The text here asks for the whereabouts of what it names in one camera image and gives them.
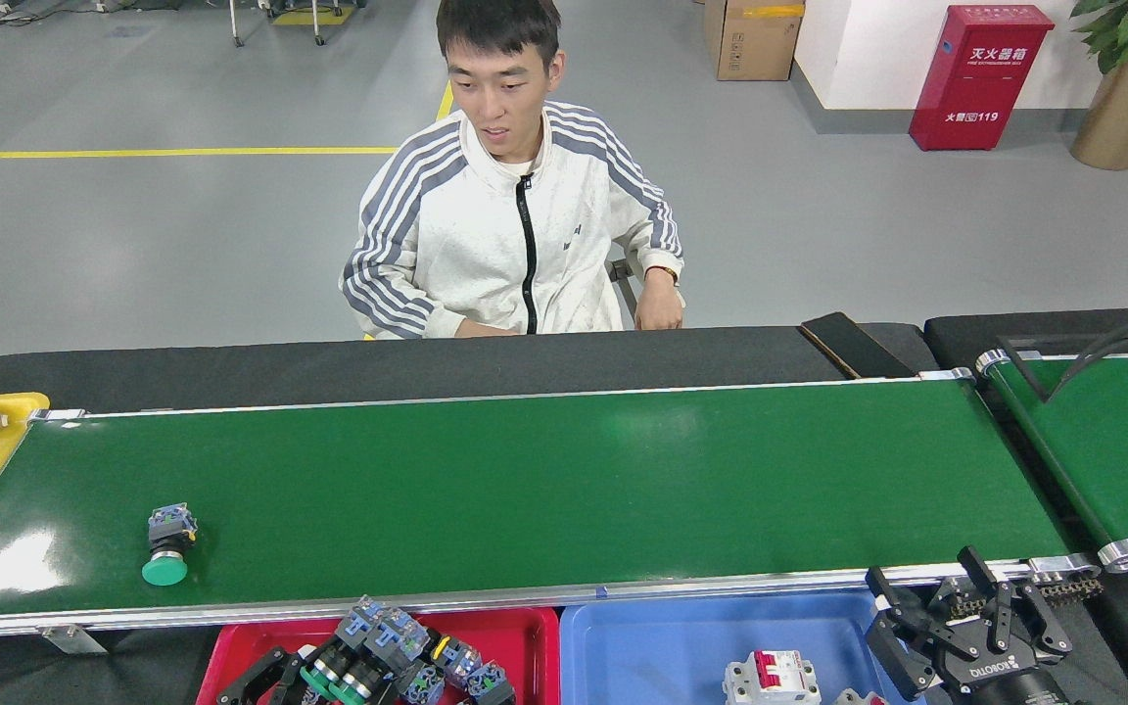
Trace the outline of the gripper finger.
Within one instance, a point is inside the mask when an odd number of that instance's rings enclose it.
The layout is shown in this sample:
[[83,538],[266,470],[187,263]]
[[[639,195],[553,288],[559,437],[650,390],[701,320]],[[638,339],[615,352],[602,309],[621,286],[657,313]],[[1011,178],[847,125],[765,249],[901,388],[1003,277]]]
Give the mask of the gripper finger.
[[268,697],[267,704],[302,704],[308,691],[303,667],[305,656],[285,647],[272,647],[220,691],[215,704],[259,704],[264,696]]

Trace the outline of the person's left hand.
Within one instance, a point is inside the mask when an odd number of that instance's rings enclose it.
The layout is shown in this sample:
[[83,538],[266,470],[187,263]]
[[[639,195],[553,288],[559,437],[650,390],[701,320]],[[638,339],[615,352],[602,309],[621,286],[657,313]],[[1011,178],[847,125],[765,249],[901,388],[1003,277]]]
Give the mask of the person's left hand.
[[636,331],[675,331],[682,327],[684,305],[672,268],[645,268],[635,307]]

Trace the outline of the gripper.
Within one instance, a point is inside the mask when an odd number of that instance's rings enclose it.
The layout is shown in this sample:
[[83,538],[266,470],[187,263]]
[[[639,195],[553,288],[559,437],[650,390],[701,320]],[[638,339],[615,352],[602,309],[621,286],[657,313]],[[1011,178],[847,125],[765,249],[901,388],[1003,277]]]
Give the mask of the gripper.
[[[960,549],[958,562],[982,597],[982,615],[993,622],[988,637],[993,650],[1006,652],[1011,625],[1021,622],[1037,655],[1073,651],[1070,637],[1034,582],[995,576],[971,545]],[[980,656],[979,647],[936,620],[908,590],[892,587],[881,567],[869,567],[866,585],[873,596],[885,599],[885,607],[878,608],[869,626],[869,650],[905,699],[917,699],[946,671],[946,690],[954,704],[1070,704],[1052,675],[1034,662],[1011,654],[966,662]],[[945,669],[940,662],[948,653]]]

